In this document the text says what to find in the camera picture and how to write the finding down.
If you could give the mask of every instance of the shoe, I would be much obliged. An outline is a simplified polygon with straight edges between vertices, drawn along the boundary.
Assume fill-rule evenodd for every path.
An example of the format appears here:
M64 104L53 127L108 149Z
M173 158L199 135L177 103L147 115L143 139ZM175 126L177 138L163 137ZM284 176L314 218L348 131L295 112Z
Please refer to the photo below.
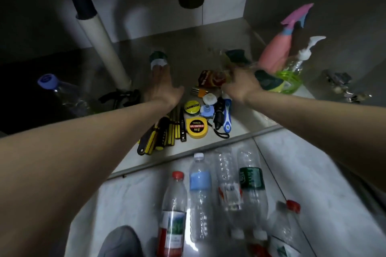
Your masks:
M136 232L123 225L107 235L98 257L144 257L144 254Z

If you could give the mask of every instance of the grout line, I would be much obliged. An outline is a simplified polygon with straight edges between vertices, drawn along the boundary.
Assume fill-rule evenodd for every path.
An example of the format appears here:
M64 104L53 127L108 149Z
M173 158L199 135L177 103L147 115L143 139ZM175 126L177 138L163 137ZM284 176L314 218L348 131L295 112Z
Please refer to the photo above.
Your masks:
M281 188L280 188L280 186L279 186L279 183L277 182L277 180L276 180L276 178L275 178L275 175L273 174L271 168L269 167L268 162L267 162L267 160L265 159L263 153L261 152L261 150L260 150L258 144L256 143L256 141L255 141L254 138L252 138L252 139L253 139L253 142L255 143L256 147L258 148L258 150L259 150L261 156L263 157L263 160L264 160L264 162L266 163L266 165L267 165L267 167L268 167L268 170L271 172L271 175L272 175L273 179L275 180L277 186L279 187L279 190L280 190L281 194L283 195L284 199L287 201L286 196L284 195L283 191L281 190ZM317 257L317 255L316 255L314 249L312 248L311 243L310 243L310 241L308 240L306 234L304 233L304 231L303 231L302 226L300 225L300 223L298 223L298 226L300 227L300 230L302 231L303 236L306 238L306 241L307 241L308 245L310 246L312 252L314 253L315 257Z

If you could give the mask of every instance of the hand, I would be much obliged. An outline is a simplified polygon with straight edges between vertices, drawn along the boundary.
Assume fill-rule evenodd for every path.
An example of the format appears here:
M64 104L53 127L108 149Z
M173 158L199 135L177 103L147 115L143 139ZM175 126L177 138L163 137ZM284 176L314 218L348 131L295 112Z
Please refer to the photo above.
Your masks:
M172 86L169 65L153 67L151 85L145 93L145 102L159 100L165 103L170 111L181 100L183 93L183 86L179 88Z
M263 92L258 80L249 69L234 68L233 82L224 84L221 89L232 99L246 104L248 97L256 92Z

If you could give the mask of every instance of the pvc pipe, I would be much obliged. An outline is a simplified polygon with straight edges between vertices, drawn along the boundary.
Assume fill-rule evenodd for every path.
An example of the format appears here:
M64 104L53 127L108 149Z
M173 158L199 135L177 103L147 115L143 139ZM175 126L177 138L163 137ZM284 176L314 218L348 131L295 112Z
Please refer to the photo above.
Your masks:
M78 22L91 45L93 45L94 49L102 59L107 71L113 78L117 89L129 90L131 87L131 79L126 74L122 62L113 48L109 34L99 15L97 14L91 19L86 20L78 19Z

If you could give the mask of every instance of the blue label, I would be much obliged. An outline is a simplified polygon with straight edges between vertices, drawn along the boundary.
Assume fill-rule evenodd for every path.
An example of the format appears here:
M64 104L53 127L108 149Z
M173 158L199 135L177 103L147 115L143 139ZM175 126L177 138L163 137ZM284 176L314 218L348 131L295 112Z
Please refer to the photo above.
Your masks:
M211 187L210 171L190 174L190 190L210 190Z

